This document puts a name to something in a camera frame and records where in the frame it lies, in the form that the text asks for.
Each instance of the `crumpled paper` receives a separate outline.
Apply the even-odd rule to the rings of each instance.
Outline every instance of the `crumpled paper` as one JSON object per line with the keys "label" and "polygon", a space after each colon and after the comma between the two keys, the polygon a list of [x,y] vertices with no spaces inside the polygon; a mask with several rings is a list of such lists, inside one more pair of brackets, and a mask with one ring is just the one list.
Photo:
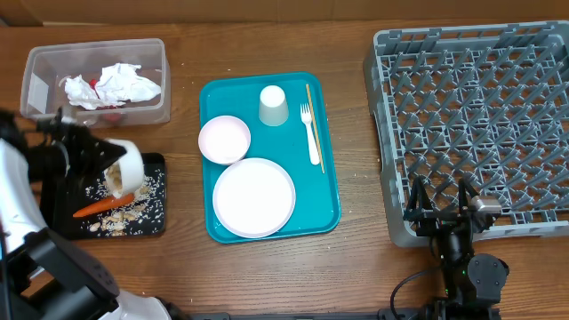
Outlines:
{"label": "crumpled paper", "polygon": [[87,110],[106,106],[82,76],[68,78],[65,82],[65,93],[68,95],[71,106],[81,106]]}
{"label": "crumpled paper", "polygon": [[67,79],[65,92],[72,106],[94,110],[105,106],[122,106],[124,101],[140,102],[152,100],[161,93],[159,85],[138,76],[139,65],[117,63],[103,68],[95,90],[81,76]]}

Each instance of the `table surface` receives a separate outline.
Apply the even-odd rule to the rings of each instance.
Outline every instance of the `table surface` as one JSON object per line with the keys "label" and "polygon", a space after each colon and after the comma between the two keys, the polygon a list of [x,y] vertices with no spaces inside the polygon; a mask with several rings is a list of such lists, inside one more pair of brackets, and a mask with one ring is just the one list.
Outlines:
{"label": "table surface", "polygon": [[[515,20],[387,20],[299,24],[189,24],[83,28],[0,28],[0,105],[20,107],[21,78],[38,45],[158,37],[172,71],[172,120],[95,130],[134,141],[167,162],[166,232],[160,237],[81,241],[122,289],[160,296],[193,313],[374,311],[395,285],[435,264],[428,249],[389,240],[381,196],[377,132],[367,107],[362,62],[373,34]],[[322,83],[342,218],[331,233],[249,244],[213,241],[204,224],[199,93],[220,78],[308,71]],[[505,319],[566,318],[569,241],[517,238],[475,244],[508,262],[500,304]],[[397,306],[444,294],[439,276],[409,283]]]}

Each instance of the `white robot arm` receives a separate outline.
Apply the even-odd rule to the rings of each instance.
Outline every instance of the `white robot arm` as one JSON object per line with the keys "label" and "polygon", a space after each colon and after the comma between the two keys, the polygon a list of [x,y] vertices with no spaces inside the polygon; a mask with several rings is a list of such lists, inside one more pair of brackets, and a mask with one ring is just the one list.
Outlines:
{"label": "white robot arm", "polygon": [[[51,143],[29,148],[12,115],[0,110],[0,220],[6,244],[2,262],[9,271],[2,285],[10,285],[7,305],[0,312],[8,311],[7,320],[185,319],[176,307],[167,308],[156,298],[119,291],[104,266],[48,228],[30,181],[89,177],[132,156],[131,152],[138,153],[136,148],[123,147],[133,146],[131,142],[94,138],[64,113],[38,123],[38,131],[49,134]],[[141,183],[143,177],[134,180]],[[54,279],[31,297],[21,296],[38,269]]]}

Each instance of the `white fork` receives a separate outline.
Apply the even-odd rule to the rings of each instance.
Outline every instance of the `white fork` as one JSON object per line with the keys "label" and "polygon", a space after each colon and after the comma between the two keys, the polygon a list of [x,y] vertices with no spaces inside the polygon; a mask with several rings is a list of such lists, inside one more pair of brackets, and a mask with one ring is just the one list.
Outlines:
{"label": "white fork", "polygon": [[301,104],[301,120],[306,126],[306,135],[309,139],[309,155],[310,162],[313,165],[320,164],[320,157],[318,156],[317,143],[314,141],[314,134],[312,134],[312,115],[308,104]]}

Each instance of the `gray dish rack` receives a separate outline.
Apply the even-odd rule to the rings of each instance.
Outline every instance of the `gray dish rack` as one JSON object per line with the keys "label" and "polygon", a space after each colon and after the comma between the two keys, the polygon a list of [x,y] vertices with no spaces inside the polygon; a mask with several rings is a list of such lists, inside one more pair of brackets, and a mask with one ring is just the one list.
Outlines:
{"label": "gray dish rack", "polygon": [[438,209],[458,179],[502,217],[476,240],[569,234],[569,22],[380,31],[364,62],[391,240],[427,244],[403,221],[413,179]]}

